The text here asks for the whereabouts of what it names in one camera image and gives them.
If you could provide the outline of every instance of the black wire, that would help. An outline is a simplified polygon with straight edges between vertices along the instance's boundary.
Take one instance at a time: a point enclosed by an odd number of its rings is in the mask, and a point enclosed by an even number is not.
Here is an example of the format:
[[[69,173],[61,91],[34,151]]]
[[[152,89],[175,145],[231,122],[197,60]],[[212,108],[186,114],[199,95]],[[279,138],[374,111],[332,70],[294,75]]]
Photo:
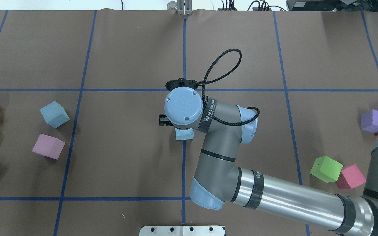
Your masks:
[[[253,5],[253,3],[256,3],[256,2],[258,2],[258,8],[261,7],[261,2],[259,2],[258,0],[255,0],[255,1],[253,1],[253,2],[250,4],[250,6],[249,6],[249,8],[248,8],[247,10],[249,11],[249,10],[250,10],[250,7]]]
[[[214,80],[212,80],[212,81],[208,81],[208,82],[207,82],[208,75],[210,74],[210,72],[211,72],[211,70],[213,69],[213,67],[215,66],[215,64],[216,64],[216,63],[217,63],[217,62],[218,62],[218,61],[219,61],[219,60],[220,60],[225,54],[227,54],[227,53],[229,53],[229,52],[237,52],[237,53],[239,54],[239,61],[237,61],[236,65],[235,65],[235,66],[234,66],[229,72],[227,72],[225,75],[223,75],[223,76],[221,76],[221,77],[219,77],[219,78],[216,78],[216,79],[214,79]],[[206,102],[206,100],[205,100],[205,86],[208,85],[208,84],[214,83],[214,82],[216,82],[216,81],[218,81],[218,80],[220,80],[220,79],[222,79],[222,78],[228,76],[229,74],[231,74],[231,73],[232,73],[232,72],[233,72],[233,71],[239,66],[240,62],[242,61],[242,54],[241,54],[241,53],[242,53],[242,52],[241,52],[240,50],[238,50],[238,49],[229,49],[229,50],[223,52],[221,55],[219,55],[219,56],[213,61],[213,63],[211,64],[211,66],[208,68],[207,73],[205,74],[205,77],[204,77],[204,81],[202,81],[202,101],[203,101],[203,103],[204,103],[204,107],[207,106],[207,102]],[[247,109],[254,109],[254,110],[256,111],[256,114],[255,114],[252,118],[250,118],[249,120],[247,120],[247,121],[231,123],[231,122],[227,122],[227,121],[220,120],[220,119],[216,118],[215,116],[213,116],[213,119],[216,120],[216,121],[219,122],[219,123],[222,123],[222,124],[225,124],[225,125],[228,125],[228,126],[242,126],[242,125],[246,125],[246,124],[248,124],[248,123],[254,121],[256,118],[258,118],[259,113],[260,113],[260,112],[259,112],[259,109],[256,108],[256,107],[248,107]]]
[[[283,11],[286,11],[284,8],[280,7],[280,6],[275,6],[275,5],[272,5],[272,6],[268,6],[268,8],[270,7],[278,7],[278,8],[281,8]]]

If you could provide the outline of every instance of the white floor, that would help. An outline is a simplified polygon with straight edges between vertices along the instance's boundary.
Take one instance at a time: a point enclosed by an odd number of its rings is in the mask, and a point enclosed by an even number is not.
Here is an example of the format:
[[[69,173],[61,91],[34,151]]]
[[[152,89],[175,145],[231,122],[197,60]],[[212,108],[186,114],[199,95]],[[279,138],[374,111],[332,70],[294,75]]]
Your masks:
[[[123,0],[125,10],[162,10],[170,0]],[[252,0],[236,0],[237,10],[247,10]],[[269,0],[269,4],[287,9],[286,0]],[[192,9],[217,10],[221,0],[193,0]],[[120,10],[120,0],[0,0],[0,10]]]

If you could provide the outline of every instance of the magenta cube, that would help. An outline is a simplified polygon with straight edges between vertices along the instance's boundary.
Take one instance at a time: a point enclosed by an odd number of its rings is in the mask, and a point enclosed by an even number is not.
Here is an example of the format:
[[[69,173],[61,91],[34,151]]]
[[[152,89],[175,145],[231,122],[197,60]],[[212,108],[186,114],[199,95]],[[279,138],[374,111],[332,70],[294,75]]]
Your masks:
[[[40,134],[34,145],[33,152],[58,160],[65,142],[57,138]]]
[[[361,116],[361,130],[378,133],[378,110],[371,110]]]
[[[336,184],[338,185],[339,189],[353,189],[365,182],[366,178],[364,178],[360,169],[358,169],[358,166],[353,164],[352,166],[342,168]]]

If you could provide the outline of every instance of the light pink cube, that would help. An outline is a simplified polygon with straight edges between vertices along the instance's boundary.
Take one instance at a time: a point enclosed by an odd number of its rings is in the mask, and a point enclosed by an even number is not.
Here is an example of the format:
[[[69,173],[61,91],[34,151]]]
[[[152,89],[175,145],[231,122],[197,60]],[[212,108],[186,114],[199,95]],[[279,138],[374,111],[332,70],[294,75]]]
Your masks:
[[[33,152],[58,160],[65,142],[57,138],[40,134],[34,145]]]
[[[360,169],[358,169],[358,166],[353,164],[352,166],[342,168],[336,184],[338,185],[339,189],[353,189],[365,182],[366,178],[364,178]]]

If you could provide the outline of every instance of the light blue cube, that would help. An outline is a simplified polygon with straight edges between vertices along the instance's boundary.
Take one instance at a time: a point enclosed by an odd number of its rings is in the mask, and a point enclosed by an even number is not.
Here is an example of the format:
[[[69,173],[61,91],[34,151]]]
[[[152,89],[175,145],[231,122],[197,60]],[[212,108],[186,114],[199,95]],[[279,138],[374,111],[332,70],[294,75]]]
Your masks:
[[[178,128],[175,128],[176,130],[176,140],[188,140],[193,139],[193,129],[187,129],[187,130],[180,130]]]
[[[63,107],[56,101],[53,101],[41,108],[40,113],[43,115],[46,123],[54,128],[57,128],[69,121],[69,117],[66,114],[65,109],[63,109]]]

